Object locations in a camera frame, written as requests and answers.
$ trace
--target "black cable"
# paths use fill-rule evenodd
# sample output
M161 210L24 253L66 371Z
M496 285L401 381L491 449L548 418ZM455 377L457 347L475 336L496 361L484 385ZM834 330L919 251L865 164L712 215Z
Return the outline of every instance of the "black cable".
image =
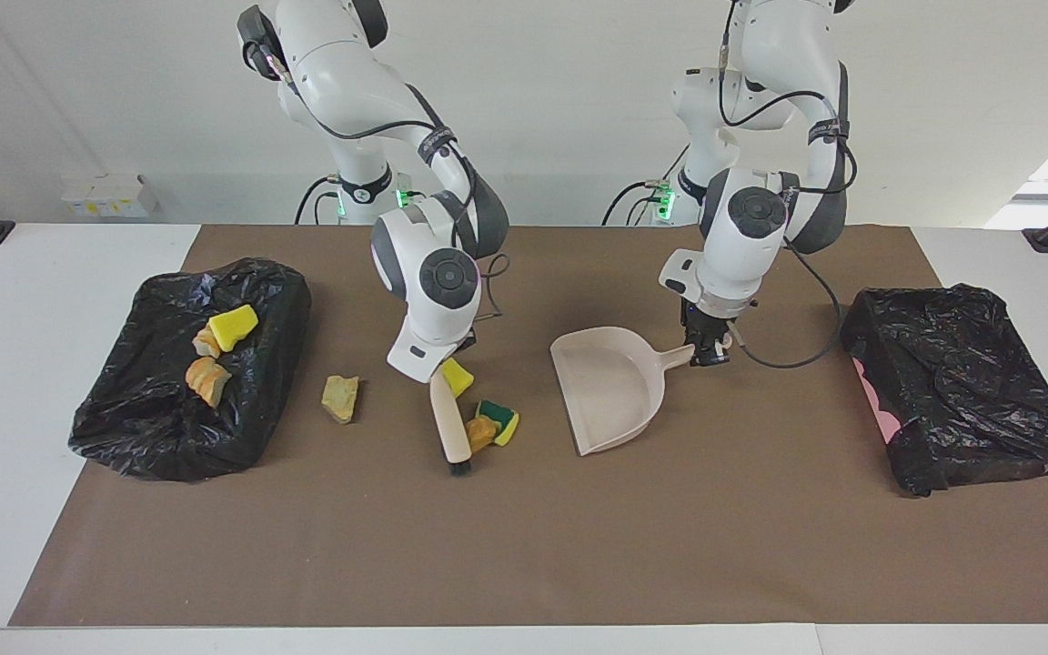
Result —
M504 261L503 268L495 270L496 262L501 260ZM511 268L511 266L512 266L512 258L508 257L507 253L500 253L498 254L498 256L492 258L492 261L487 262L487 272L479 274L479 277L482 278L485 282L484 293L486 293L487 296L487 303L492 304L492 313L484 313L483 315L477 315L475 316L475 320L472 321L472 323L481 323L483 321L489 321L492 319L499 319L504 314L504 312L500 310L500 304L496 303L496 299L494 298L494 296L492 296L492 279L499 278L504 272L507 272L507 269Z
M730 24L732 22L734 22L736 5L737 3L734 3L734 1L732 1L730 13L727 14L727 26L725 26L725 30L722 32L723 49L727 49L728 46L730 46ZM722 69L719 70L719 113L722 114L722 123L727 124L728 128L738 128L740 125L748 124L750 121L756 119L758 115L762 114L762 112L765 112L766 109L770 109L774 105L783 103L784 100L802 99L802 96L804 95L809 95L811 96L811 99L822 100L824 101L824 103L827 103L827 95L823 95L823 93L816 91L791 91L790 93L783 93L783 95L779 95L778 99L771 100L768 104L762 105L762 107L751 112L749 116L745 116L743 117L743 119L737 121L736 123L732 123L732 121L727 117L727 105L725 105L723 96L725 91L726 79L727 79L727 69L725 69L725 66L723 66Z
M305 211L305 204L309 202L309 196L312 196L313 191L316 190L318 187L323 185L323 183L329 183L329 179L325 177L320 177L318 178L316 182L313 182L311 183L311 185L309 185L307 192L305 192L305 195L302 196L302 202L299 203L299 211L297 211L296 215L293 215L293 224L302 224L302 212Z
M387 132L388 129L428 128L433 132L433 130L438 127L436 125L431 125L430 123L425 123L425 121L392 121L391 123L379 125L377 126L377 128L364 129L362 132L358 132L357 134L343 134L342 132L337 132L336 129L331 128L331 126L321 123L321 121L318 119L318 116L313 113L313 111L311 111L311 109L309 109L309 105L307 105L307 102L305 101L305 99L303 99L302 93L299 93L299 86L297 86L297 84L290 83L288 84L288 87L290 87L290 91L292 91L294 95L299 96L299 100L302 100L302 104L305 105L305 107L307 108L309 115L313 116L314 123L321 125L321 128L325 129L326 132L329 133L329 135L335 138L342 138L342 140L345 141L356 141L358 140L358 138L366 138L367 136L374 136L375 134Z
M466 209L472 206L472 200L475 199L475 181L477 181L477 176L475 175L475 168L472 166L472 162L466 160L466 157L460 156L459 153L455 154L455 156L458 157L458 162L460 162L460 166L463 167L463 174L466 175L466 187L468 187L468 191L466 192L466 199L463 200L463 210L460 212L460 215L462 216L466 213ZM452 220L452 247L453 248L459 247L458 243L459 243L459 219L458 217L455 217Z
M728 46L730 46L730 24L734 22L736 5L737 3L732 1L730 12L727 14L727 26L725 26L725 30L722 32L723 49L727 49ZM732 123L730 117L727 117L727 105L725 105L725 88L727 88L727 84L725 84L726 78L727 69L723 66L722 69L719 70L719 113L722 114L722 123L727 124L728 128L738 128L741 125L748 124L750 121L760 116L762 112L765 112L766 109L770 109L774 105L782 103L784 100L810 96L811 99L822 100L824 103L827 103L828 101L827 95L824 95L818 91L791 91L790 93L783 93L783 95L779 95L778 99L771 100L768 104L762 105L762 107L751 112L750 115L741 117L741 119L734 121L734 123ZM842 192L848 191L852 184L856 182L856 175L859 174L859 166L856 162L856 156L852 153L852 149L848 147L847 137L842 134L837 136L836 146L851 162L851 178L848 179L848 182L845 182L844 187L838 188L838 190L832 190L831 187L828 187L827 190L812 190L810 187L800 187L799 191L802 192L802 194L818 194L824 196L842 194Z
M321 220L318 219L318 208L321 206L321 200L323 200L323 198L335 198L336 199L337 198L337 194L336 194L336 192L333 192L333 191L326 191L325 194L323 194L321 196L318 196L315 199L313 199L313 224L321 224Z
M845 156L848 157L848 161L851 162L851 177L848 178L847 182L844 182L844 187L839 187L838 190L832 190L828 187L827 190L812 190L808 187L800 187L799 192L802 194L818 194L821 196L831 196L835 194L844 194L845 191L851 190L852 184L856 182L856 175L859 175L859 165L856 162L856 155L852 153L852 149L848 147L848 138L842 134L837 138L839 148L844 150Z
M612 215L612 211L617 208L617 203L620 202L620 199L625 198L630 191L640 190L641 187L645 187L645 182L633 182L630 183L629 187L625 187L624 190L620 190L620 194L617 194L617 197L612 199L612 203L609 203L609 209L604 213L604 218L601 219L601 227L609 224L609 217Z
M673 170L675 168L678 168L678 165L681 163L682 158L685 158L686 152L690 152L690 144L686 144L685 148L681 149L681 152L678 153L677 160L674 160L673 163L670 165L670 168L667 168L665 174L661 176L661 179L665 179L667 181L669 181L670 174L673 173Z
M629 216L625 217L625 226L628 227L631 226L632 224L641 224L640 213L639 215L637 215L637 221L635 223L635 221L633 221L633 212L637 211L637 208L641 206L641 204L649 204L652 202L654 202L653 196L650 196L649 198L640 198L635 203L633 203L633 206L629 209Z
M758 364L766 366L768 369L802 369L803 366L814 364L814 362L824 359L824 356L827 356L827 353L831 352L832 348L835 348L836 342L839 341L839 329L844 326L844 308L839 306L839 298L836 298L835 291L831 290L831 285L828 285L827 279L824 279L823 275L816 272L810 264L807 264L807 258L804 258L802 254L799 254L799 250L794 248L794 245L790 244L788 239L785 238L783 241L786 242L787 248L790 248L791 254L794 254L795 259L799 260L799 264L802 264L803 268L806 268L807 272L810 272L812 277L815 278L815 280L820 283L820 286L823 286L824 290L827 291L828 298L831 299L831 306L835 309L835 331L831 332L831 339L828 340L826 347L802 362L794 362L794 364L774 364L773 362L761 359L760 356L751 352L751 349L746 348L746 343L741 339L739 328L736 327L734 323L728 323L728 325L730 325L730 331L734 333L735 339L739 342L739 348L741 348L741 351L746 353L746 356L748 356L749 359L758 362Z

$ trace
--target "bread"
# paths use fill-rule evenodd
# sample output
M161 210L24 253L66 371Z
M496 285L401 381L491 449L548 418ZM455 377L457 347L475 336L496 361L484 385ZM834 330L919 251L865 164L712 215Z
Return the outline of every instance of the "bread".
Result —
M358 378L330 376L321 392L321 407L342 425L354 419L354 402L358 397Z
M500 423L486 416L477 416L466 422L466 442L472 445L472 455L483 451L496 435L500 434Z
M211 356L203 356L193 362L183 374L183 380L189 385L189 389L195 391L200 399L215 409L220 405L224 384L228 383L231 377L233 375L228 370L222 368Z
M221 355L220 344L217 344L217 336L209 329L209 325L201 327L200 332L196 332L196 336L193 336L192 348L196 348L196 353L200 356L217 359Z

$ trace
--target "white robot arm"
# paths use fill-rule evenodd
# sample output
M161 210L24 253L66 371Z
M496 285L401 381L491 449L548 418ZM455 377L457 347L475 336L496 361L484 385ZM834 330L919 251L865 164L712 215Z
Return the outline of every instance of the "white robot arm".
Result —
M257 4L242 14L242 56L280 83L286 114L327 135L347 216L374 220L375 267L408 304L387 362L428 383L445 357L474 343L475 260L503 244L507 213L424 96L375 60L371 48L387 35L378 0L282 0L276 18L275 29ZM376 136L415 147L444 191L400 208Z
M749 307L783 241L807 254L839 237L852 183L848 71L831 48L831 18L852 0L732 1L720 67L687 70L674 88L691 152L671 223L700 223L706 245L674 253L660 281L683 299L696 366L728 361L727 323ZM734 166L739 146L723 128L779 129L794 108L810 125L806 175Z

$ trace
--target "brown paper mat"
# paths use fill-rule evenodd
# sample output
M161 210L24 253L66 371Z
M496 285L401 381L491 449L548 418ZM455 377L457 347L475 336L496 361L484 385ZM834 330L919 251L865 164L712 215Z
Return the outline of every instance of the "brown paper mat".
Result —
M741 353L674 370L645 435L574 455L548 345L614 324L680 344L657 274L698 232L514 230L494 286L507 319L461 356L477 376L461 410L492 398L521 428L466 479L449 477L425 388L384 364L403 307L367 242L365 228L201 230L187 270L263 256L312 287L278 434L258 467L199 485L88 464L12 625L1048 623L1048 479L901 497L838 348L795 372ZM851 227L812 260L845 302L937 285L902 228ZM788 254L760 299L741 326L762 355L827 339L827 299ZM318 405L333 373L366 380L357 424Z

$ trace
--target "cable clip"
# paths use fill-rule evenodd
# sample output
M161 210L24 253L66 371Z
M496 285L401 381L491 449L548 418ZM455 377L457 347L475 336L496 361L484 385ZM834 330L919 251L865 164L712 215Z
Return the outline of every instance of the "cable clip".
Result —
M840 136L847 138L848 130L851 127L852 125L848 121L820 121L807 133L807 145L814 144L816 138L824 138L824 141L827 141L827 144L831 144Z
M439 150L444 149L451 141L455 141L455 133L445 125L439 126L423 139L423 144L419 144L419 158L431 166L431 160L436 158Z

